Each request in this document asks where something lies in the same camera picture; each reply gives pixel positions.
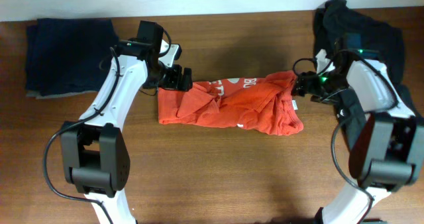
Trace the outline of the orange red printed t-shirt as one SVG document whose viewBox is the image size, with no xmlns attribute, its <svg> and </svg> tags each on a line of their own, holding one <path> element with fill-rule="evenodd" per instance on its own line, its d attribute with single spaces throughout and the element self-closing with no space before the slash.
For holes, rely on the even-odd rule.
<svg viewBox="0 0 424 224">
<path fill-rule="evenodd" d="M 296 75 L 286 71 L 264 78 L 195 82 L 189 91 L 160 88 L 158 122 L 294 135 L 303 130 L 291 95 L 295 80 Z"/>
</svg>

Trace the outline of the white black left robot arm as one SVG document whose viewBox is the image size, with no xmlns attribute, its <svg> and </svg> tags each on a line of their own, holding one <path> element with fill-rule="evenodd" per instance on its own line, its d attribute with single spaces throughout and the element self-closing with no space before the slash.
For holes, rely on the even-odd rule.
<svg viewBox="0 0 424 224">
<path fill-rule="evenodd" d="M 125 194 L 131 161 L 123 127 L 140 89 L 191 88 L 191 70 L 175 63 L 181 53 L 179 44 L 164 40 L 120 41 L 93 103 L 59 132 L 65 179 L 92 204 L 100 223 L 136 223 Z"/>
</svg>

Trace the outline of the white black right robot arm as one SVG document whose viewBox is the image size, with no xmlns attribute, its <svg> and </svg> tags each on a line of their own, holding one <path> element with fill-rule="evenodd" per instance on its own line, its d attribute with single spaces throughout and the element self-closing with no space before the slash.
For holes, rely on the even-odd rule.
<svg viewBox="0 0 424 224">
<path fill-rule="evenodd" d="M 423 165 L 423 122 L 404 103 L 379 54 L 372 50 L 341 49 L 327 58 L 324 50 L 310 59 L 314 72 L 297 74 L 294 95 L 311 94 L 313 101 L 334 105 L 334 96 L 353 91 L 366 123 L 350 148 L 345 174 L 337 161 L 331 137 L 331 157 L 345 185 L 337 197 L 318 210 L 314 223 L 366 223 L 366 216 L 381 200 L 414 184 Z"/>
</svg>

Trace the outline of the crumpled black printed garment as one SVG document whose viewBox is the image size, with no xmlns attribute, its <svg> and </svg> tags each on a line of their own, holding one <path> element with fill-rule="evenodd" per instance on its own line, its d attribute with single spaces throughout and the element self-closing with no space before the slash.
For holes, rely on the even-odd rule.
<svg viewBox="0 0 424 224">
<path fill-rule="evenodd" d="M 423 116 L 416 110 L 407 86 L 402 84 L 405 47 L 401 30 L 349 9 L 346 4 L 346 0 L 328 0 L 315 10 L 313 57 L 323 50 L 326 60 L 329 60 L 337 49 L 336 43 L 342 42 L 345 33 L 360 34 L 362 48 L 356 53 L 365 59 L 376 58 L 386 65 L 397 94 L 423 122 Z"/>
</svg>

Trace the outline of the folded navy blue garment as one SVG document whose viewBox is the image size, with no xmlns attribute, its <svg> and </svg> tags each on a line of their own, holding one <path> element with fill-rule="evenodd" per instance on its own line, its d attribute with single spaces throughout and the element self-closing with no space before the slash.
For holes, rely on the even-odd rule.
<svg viewBox="0 0 424 224">
<path fill-rule="evenodd" d="M 27 77 L 37 68 L 45 72 L 53 65 L 111 53 L 119 37 L 110 19 L 39 19 L 26 28 L 26 40 Z"/>
</svg>

